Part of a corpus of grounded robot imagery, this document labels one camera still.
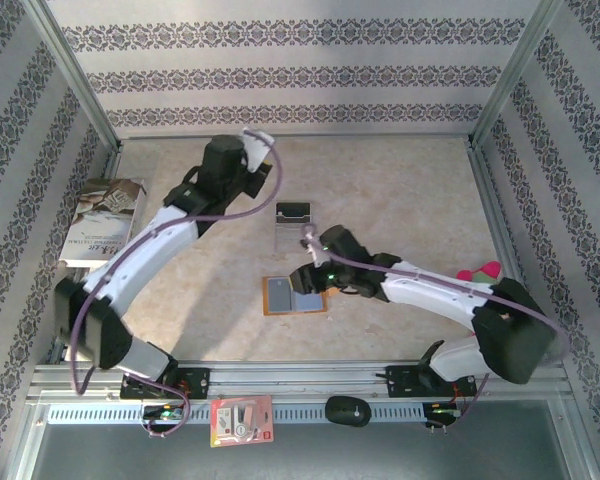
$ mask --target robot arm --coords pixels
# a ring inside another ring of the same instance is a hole
[[[271,144],[273,139],[260,133]],[[56,330],[69,342],[78,311],[103,277],[80,329],[78,352],[102,368],[173,384],[177,362],[156,346],[129,333],[122,316],[142,288],[176,254],[202,236],[212,221],[178,222],[187,216],[222,216],[241,193],[252,198],[264,185],[271,166],[263,163],[269,147],[252,136],[219,135],[207,144],[202,165],[191,169],[169,192],[164,206],[133,241],[81,283],[62,280],[56,287]],[[196,182],[191,180],[197,174]],[[145,235],[153,238],[139,245]],[[124,260],[113,273],[111,265]]]
[[[513,301],[541,314],[540,307],[515,280],[505,278],[497,285],[472,283],[421,270],[394,255],[371,256],[342,225],[320,236],[325,251],[316,248],[311,233],[303,244],[314,261],[291,275],[296,292],[318,293],[336,287],[384,302],[415,305],[448,317],[475,333],[462,340],[436,342],[429,348],[420,362],[420,380],[425,386],[490,372],[513,383],[527,383],[556,336],[545,323],[494,301]],[[408,275],[339,263],[331,260],[326,251],[354,263]],[[471,293],[463,294],[454,286]]]

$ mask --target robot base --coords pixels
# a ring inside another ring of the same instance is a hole
[[[387,380],[389,398],[453,398],[456,395],[473,397],[476,394],[473,377],[460,378],[453,383],[441,380],[427,385],[422,381],[422,374],[423,369],[420,365],[387,366],[382,378]]]
[[[209,391],[208,368],[178,368],[171,386],[187,393],[190,400],[206,400]],[[121,400],[178,399],[177,395],[150,387],[128,377],[123,377],[120,387]]]

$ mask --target package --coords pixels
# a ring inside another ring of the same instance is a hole
[[[302,295],[293,291],[289,277],[264,277],[262,279],[262,313],[265,316],[326,311],[326,292]]]
[[[270,396],[211,401],[211,447],[273,442]]]
[[[276,203],[273,251],[275,253],[306,254],[304,247],[300,245],[302,226],[311,221],[311,204],[309,202]]]

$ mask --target black computer mouse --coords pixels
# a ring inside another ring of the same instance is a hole
[[[336,396],[324,407],[327,420],[340,425],[364,427],[371,420],[371,407],[359,398]]]

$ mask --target book cover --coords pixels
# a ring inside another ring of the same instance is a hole
[[[146,190],[139,178],[87,180],[60,260],[73,268],[104,265],[131,238],[145,198]]]

